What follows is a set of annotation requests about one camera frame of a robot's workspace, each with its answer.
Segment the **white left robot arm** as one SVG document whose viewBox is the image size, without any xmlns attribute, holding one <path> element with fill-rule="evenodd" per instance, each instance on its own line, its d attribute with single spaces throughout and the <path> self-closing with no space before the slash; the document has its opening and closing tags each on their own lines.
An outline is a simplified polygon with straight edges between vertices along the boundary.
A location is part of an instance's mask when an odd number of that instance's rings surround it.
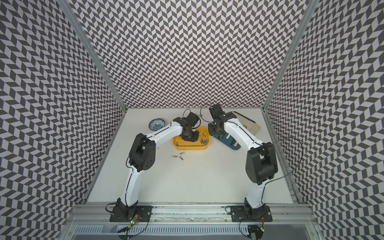
<svg viewBox="0 0 384 240">
<path fill-rule="evenodd" d="M 151 134 L 136 136 L 127 158 L 129 175 L 120 196 L 125 207 L 130 208 L 138 202 L 141 183 L 146 171 L 155 163 L 157 148 L 177 136 L 186 142 L 196 142 L 199 138 L 196 124 L 200 122 L 198 115 L 190 112 Z"/>
</svg>

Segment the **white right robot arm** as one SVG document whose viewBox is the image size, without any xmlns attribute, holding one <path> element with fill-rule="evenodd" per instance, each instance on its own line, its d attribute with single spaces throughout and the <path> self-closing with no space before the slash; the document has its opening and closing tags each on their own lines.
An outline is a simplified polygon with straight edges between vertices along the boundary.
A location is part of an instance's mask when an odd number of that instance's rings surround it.
<svg viewBox="0 0 384 240">
<path fill-rule="evenodd" d="M 209 108 L 212 121 L 208 124 L 209 134 L 218 136 L 229 134 L 247 151 L 245 170 L 254 183 L 245 198 L 245 208 L 261 211 L 266 208 L 265 189 L 278 172 L 275 147 L 256 138 L 233 113 L 226 113 L 219 104 Z"/>
</svg>

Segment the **yellow plastic storage box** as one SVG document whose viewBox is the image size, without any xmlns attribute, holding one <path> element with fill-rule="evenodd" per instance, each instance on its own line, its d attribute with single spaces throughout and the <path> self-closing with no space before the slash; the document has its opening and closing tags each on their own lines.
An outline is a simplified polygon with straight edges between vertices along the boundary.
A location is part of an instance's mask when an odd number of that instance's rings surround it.
<svg viewBox="0 0 384 240">
<path fill-rule="evenodd" d="M 173 138 L 173 145 L 174 147 L 177 149 L 177 150 L 183 150 L 183 151 L 187 151 L 187 150 L 205 150 L 208 148 L 209 144 L 210 144 L 210 135 L 209 135 L 209 130 L 207 127 L 198 127 L 197 128 L 197 131 L 199 131 L 199 139 L 197 142 L 187 142 L 187 141 L 184 141 L 180 136 L 176 136 Z M 208 139 L 208 144 L 207 145 L 202 145 L 201 142 L 200 142 L 200 139 L 201 138 L 204 138 L 204 139 Z"/>
</svg>

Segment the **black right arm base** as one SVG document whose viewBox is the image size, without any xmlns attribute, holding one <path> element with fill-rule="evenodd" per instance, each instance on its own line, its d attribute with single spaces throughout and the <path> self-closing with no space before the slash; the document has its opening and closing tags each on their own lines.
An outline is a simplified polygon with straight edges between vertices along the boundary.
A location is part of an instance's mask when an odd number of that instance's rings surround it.
<svg viewBox="0 0 384 240">
<path fill-rule="evenodd" d="M 232 222 L 261 222 L 270 223 L 273 221 L 270 207 L 262 205 L 259 208 L 253 209 L 250 205 L 233 205 L 229 206 L 229 214 L 231 215 Z"/>
</svg>

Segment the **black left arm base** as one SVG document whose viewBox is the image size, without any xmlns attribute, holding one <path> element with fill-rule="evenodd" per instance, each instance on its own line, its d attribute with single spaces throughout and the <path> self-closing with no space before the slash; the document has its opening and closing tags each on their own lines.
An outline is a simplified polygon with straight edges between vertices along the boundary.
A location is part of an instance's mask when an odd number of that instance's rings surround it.
<svg viewBox="0 0 384 240">
<path fill-rule="evenodd" d="M 111 211 L 110 222 L 130 223 L 134 222 L 134 218 L 141 223 L 149 222 L 152 215 L 153 206 L 138 206 L 138 202 L 131 207 L 127 207 L 120 198 L 118 198 L 115 206 Z"/>
</svg>

